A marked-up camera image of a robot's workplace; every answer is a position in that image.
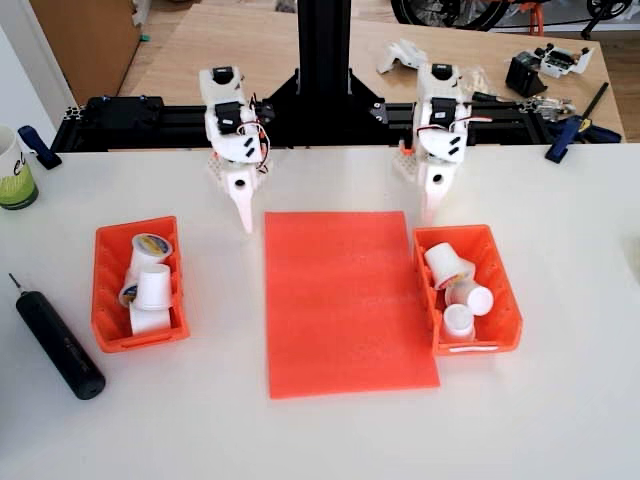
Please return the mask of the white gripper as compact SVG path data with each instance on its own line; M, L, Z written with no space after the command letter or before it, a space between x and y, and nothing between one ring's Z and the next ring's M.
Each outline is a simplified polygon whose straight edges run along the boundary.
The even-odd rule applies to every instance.
M421 195L420 221L432 225L437 212L446 198L458 165L449 162L428 162L425 174L425 192Z
M252 198L256 187L256 171L253 167L242 167L223 171L223 182L227 193L236 205L246 233L253 232Z

